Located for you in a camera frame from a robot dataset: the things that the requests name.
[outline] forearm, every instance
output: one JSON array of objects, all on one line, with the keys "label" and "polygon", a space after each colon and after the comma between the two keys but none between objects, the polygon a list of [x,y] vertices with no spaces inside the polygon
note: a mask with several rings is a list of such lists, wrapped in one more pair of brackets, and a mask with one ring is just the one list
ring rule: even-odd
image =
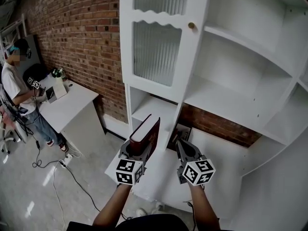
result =
[{"label": "forearm", "polygon": [[97,215],[93,226],[115,228],[132,186],[121,184],[108,203]]},{"label": "forearm", "polygon": [[194,216],[199,230],[220,230],[219,221],[201,186],[189,184],[192,194]]},{"label": "forearm", "polygon": [[18,95],[16,97],[14,97],[12,101],[15,105],[19,105],[19,104],[23,103],[24,101],[28,100],[29,98],[31,98],[32,96],[33,96],[33,91],[30,90],[23,95]]}]

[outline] white floor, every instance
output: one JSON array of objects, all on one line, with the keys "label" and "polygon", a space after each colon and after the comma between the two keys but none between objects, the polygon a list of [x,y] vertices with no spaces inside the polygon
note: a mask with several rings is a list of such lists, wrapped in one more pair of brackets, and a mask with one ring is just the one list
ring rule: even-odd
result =
[{"label": "white floor", "polygon": [[[64,153],[57,146],[49,148],[39,139],[38,134],[35,134],[35,137],[42,147],[39,156],[42,166],[64,158]],[[89,152],[89,156],[73,158],[68,165],[77,181],[91,194],[99,209],[103,208],[116,189],[116,184],[104,174],[104,171],[123,143],[110,133],[107,133],[104,141],[104,144],[97,146],[96,151]],[[32,167],[38,153],[32,137],[27,144],[13,143],[10,148],[12,152],[8,157],[7,154],[0,153],[0,220],[7,222],[11,231],[62,231],[62,213],[52,186],[52,174],[56,163],[46,168]],[[70,221],[92,224],[98,214],[97,210],[67,169],[60,165],[55,172],[54,184],[64,210],[64,230]],[[150,213],[155,203],[130,195],[123,214],[136,217],[135,211],[139,207]],[[190,230],[193,229],[191,213],[168,206],[165,211],[179,216]],[[9,229],[0,226],[0,230]]]}]

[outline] electrical wire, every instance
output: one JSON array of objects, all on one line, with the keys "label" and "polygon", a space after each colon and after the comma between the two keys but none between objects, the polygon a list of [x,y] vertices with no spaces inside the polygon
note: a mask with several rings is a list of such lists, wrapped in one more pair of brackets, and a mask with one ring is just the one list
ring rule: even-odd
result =
[{"label": "electrical wire", "polygon": [[70,147],[70,146],[67,146],[69,149],[71,149],[73,152],[77,152],[77,153],[79,153],[79,156],[76,156],[76,155],[74,155],[74,154],[72,154],[72,156],[73,157],[76,157],[76,158],[80,158],[81,156],[82,156],[82,153],[80,152],[80,151],[75,151],[72,147]]},{"label": "electrical wire", "polygon": [[62,162],[60,162],[60,164],[65,167],[70,173],[71,175],[73,176],[75,182],[79,185],[79,187],[81,187],[81,189],[91,198],[92,200],[92,203],[95,207],[95,209],[97,209],[98,212],[100,212],[100,210],[96,207],[95,203],[94,203],[94,200],[92,199],[91,195],[78,183],[78,181],[76,180],[75,176],[73,175],[73,173],[69,170],[69,168],[65,165],[65,164],[62,164]]},{"label": "electrical wire", "polygon": [[41,166],[42,165],[42,160],[39,159],[39,154],[40,154],[39,142],[37,141],[37,139],[33,135],[32,135],[32,137],[35,139],[35,141],[37,143],[37,148],[38,148],[38,155],[37,155],[36,161],[34,163],[32,163],[32,167],[46,168],[51,163],[60,162],[60,160],[55,160],[55,161],[49,162],[45,166]]},{"label": "electrical wire", "polygon": [[62,206],[61,206],[60,199],[59,199],[59,196],[58,196],[56,187],[54,186],[54,180],[55,180],[55,174],[54,174],[54,173],[55,173],[55,171],[56,171],[56,168],[57,168],[59,162],[60,162],[60,161],[57,162],[56,167],[54,168],[54,171],[53,171],[53,182],[52,182],[52,185],[53,185],[53,188],[54,188],[54,192],[56,193],[56,196],[57,196],[57,199],[58,199],[58,202],[59,202],[59,206],[60,206],[60,208],[61,208],[62,220],[63,220],[63,228],[62,228],[62,231],[64,231],[64,228],[65,228],[65,221],[64,221],[64,215],[63,215],[63,208],[62,208]]},{"label": "electrical wire", "polygon": [[196,220],[194,219],[194,208],[193,208],[193,205],[191,204],[191,202],[187,202],[188,206],[190,206],[192,208],[192,218],[193,218],[193,230],[196,228]]},{"label": "electrical wire", "polygon": [[121,213],[121,216],[125,221],[133,219],[132,217],[125,216],[123,213]]},{"label": "electrical wire", "polygon": [[[100,212],[100,210],[96,207],[96,205],[95,205],[95,203],[94,203],[94,200],[93,200],[93,198],[91,197],[91,195],[79,184],[79,182],[76,180],[76,178],[75,178],[74,174],[72,173],[72,171],[71,171],[65,164],[63,164],[62,162],[60,162],[60,164],[61,164],[63,167],[65,167],[65,168],[71,173],[71,175],[73,176],[75,182],[76,182],[76,183],[79,185],[79,187],[81,187],[81,189],[91,198],[92,203],[93,203],[95,209],[96,209],[98,212]],[[126,217],[123,213],[121,213],[121,216],[122,216],[122,218],[123,218],[124,220],[131,220],[131,219],[133,219],[132,217]]]}]

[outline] power outlet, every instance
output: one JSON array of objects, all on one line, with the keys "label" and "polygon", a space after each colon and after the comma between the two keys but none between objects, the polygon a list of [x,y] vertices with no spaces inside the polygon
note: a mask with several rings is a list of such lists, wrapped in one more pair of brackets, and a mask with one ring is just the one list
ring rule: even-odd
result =
[{"label": "power outlet", "polygon": [[69,164],[69,162],[72,160],[72,158],[73,158],[73,156],[70,153],[68,153],[68,154],[66,154],[66,158],[64,160],[61,160],[61,161],[65,164],[65,166],[67,166]]}]

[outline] human hand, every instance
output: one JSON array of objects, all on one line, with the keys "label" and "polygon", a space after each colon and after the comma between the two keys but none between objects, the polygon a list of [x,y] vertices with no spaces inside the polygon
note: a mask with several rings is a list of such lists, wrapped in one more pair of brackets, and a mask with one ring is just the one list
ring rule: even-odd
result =
[{"label": "human hand", "polygon": [[33,93],[34,93],[34,96],[35,97],[38,97],[39,96],[39,93],[40,93],[40,90],[39,89],[33,89]]}]

